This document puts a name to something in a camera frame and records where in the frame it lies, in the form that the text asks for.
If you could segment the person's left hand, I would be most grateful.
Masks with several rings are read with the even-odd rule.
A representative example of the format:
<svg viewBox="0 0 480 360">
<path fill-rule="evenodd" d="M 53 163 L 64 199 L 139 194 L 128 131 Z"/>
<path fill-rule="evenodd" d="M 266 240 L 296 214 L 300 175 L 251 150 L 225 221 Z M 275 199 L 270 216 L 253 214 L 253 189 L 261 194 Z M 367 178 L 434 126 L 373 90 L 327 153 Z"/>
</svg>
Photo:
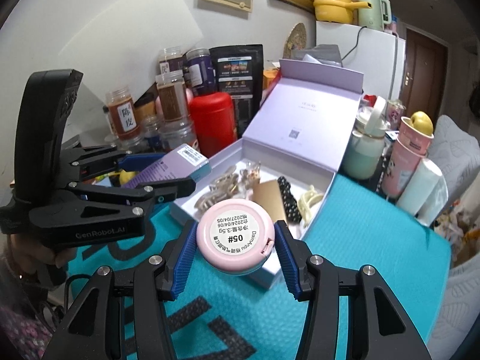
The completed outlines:
<svg viewBox="0 0 480 360">
<path fill-rule="evenodd" d="M 55 252 L 27 234 L 10 235 L 8 242 L 13 261 L 28 274 L 37 272 L 43 265 L 64 267 L 77 255 L 77 248 Z"/>
</svg>

